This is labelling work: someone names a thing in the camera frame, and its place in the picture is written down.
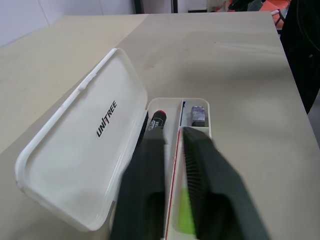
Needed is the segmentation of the black marker with red cap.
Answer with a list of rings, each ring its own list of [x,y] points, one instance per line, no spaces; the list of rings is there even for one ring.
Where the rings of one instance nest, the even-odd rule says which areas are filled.
[[[146,128],[146,133],[156,128],[163,129],[166,124],[166,120],[167,120],[167,114],[163,110],[157,110],[153,114],[151,121]]]

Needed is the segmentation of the dark figure beside table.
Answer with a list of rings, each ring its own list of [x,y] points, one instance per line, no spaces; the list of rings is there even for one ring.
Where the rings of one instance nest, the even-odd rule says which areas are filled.
[[[280,40],[309,113],[320,90],[320,0],[291,0]]]

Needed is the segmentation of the green highlighter pen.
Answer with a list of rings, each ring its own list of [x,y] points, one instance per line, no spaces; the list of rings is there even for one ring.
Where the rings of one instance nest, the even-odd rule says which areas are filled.
[[[195,235],[190,197],[186,188],[181,189],[177,227],[184,234]]]

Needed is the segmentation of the white plastic Unitree pencil case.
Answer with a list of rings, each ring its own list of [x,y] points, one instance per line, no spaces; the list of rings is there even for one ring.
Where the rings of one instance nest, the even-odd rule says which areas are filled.
[[[196,240],[178,230],[181,190],[187,189],[182,130],[191,127],[191,109],[205,109],[211,135],[210,105],[202,98],[158,97],[147,90],[123,49],[112,49],[19,154],[18,188],[61,220],[82,232],[111,230],[123,172],[153,114],[167,119],[165,209],[161,240]]]

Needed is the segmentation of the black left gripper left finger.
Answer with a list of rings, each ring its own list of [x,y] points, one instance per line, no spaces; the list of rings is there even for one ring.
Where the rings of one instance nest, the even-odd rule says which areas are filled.
[[[120,183],[111,240],[161,240],[164,236],[165,137],[148,131]]]

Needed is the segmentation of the grey eraser with purple sleeve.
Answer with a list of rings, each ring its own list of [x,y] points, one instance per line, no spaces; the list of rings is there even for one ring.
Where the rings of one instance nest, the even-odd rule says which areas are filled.
[[[206,112],[202,106],[193,106],[191,108],[191,125],[193,127],[206,126]]]

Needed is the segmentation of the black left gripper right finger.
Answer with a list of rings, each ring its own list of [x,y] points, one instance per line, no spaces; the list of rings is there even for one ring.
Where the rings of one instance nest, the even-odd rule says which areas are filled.
[[[269,240],[238,172],[204,132],[184,127],[183,153],[198,240]]]

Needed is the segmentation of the orange background object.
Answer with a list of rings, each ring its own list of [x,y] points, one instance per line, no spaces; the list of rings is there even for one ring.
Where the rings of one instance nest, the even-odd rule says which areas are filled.
[[[265,0],[260,8],[260,12],[274,12],[276,10],[285,9],[291,0]],[[283,28],[284,21],[280,18],[279,13],[272,15],[273,22],[277,30]]]

